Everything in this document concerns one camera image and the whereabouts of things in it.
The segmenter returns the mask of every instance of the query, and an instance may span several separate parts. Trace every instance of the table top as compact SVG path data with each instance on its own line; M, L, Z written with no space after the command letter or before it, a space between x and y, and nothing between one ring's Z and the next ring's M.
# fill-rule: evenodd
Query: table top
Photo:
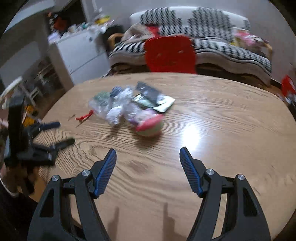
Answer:
M88 101L99 91L138 81L176 100L159 138L140 137L127 122L112 128L94 115L81 125L72 118L88 113ZM110 148L117 152L106 191L95 201L112 240L186 240L202 200L191 191L179 161L183 146L220 175L246 176L272 238L296 208L296 124L285 104L264 90L193 74L123 74L73 87L44 118L56 120L60 129L43 132L37 141L49 145L75 137L76 144L60 152L55 168L41 168L45 180L53 174L75 176ZM74 198L71 206L79 220ZM223 194L214 237L221 232L225 206Z

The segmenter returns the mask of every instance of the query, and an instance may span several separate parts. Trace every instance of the silver bolt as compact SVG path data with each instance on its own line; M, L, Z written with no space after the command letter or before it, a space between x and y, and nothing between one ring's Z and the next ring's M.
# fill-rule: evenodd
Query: silver bolt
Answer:
M244 180L244 175L243 174L238 174L237 178L240 179L240 180Z
M56 182L58 179L59 179L59 176L58 176L58 175L53 175L53 176L52 176L52 180L53 180L54 182Z
M213 169L207 169L207 174L213 175L215 171Z
M90 174L90 171L89 170L84 170L84 171L82 171L81 174L86 177L86 176L88 176Z

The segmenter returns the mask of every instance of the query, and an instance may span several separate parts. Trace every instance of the striped sofa cover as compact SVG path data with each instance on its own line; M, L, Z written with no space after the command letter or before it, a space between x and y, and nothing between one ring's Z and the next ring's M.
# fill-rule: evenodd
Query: striped sofa cover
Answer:
M249 20L230 12L205 7L165 7L137 12L131 24L158 25L161 36L186 34L194 38L196 64L210 63L235 74L251 74L269 85L271 62L246 49L230 45L234 28L250 30ZM109 55L111 66L119 63L145 65L144 41L120 42Z

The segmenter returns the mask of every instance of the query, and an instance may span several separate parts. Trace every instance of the red ribbon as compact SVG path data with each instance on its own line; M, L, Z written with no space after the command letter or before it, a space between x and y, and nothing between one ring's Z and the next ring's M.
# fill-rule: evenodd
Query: red ribbon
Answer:
M76 118L76 119L79 120L79 121L83 121L85 118L91 117L93 113L94 113L94 111L90 110L87 115L83 115L80 118Z

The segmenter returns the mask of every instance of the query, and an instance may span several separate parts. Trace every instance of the couch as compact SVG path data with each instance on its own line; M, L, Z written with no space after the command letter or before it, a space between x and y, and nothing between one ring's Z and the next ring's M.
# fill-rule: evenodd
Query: couch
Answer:
M272 49L269 49L269 57L263 57L232 45L235 29L251 28L245 17L205 7L165 7L134 13L130 21L132 25L156 25L161 36L186 34L192 37L197 65L214 64L230 73L252 75L270 84ZM145 41L119 42L109 55L110 65L145 65L144 45Z

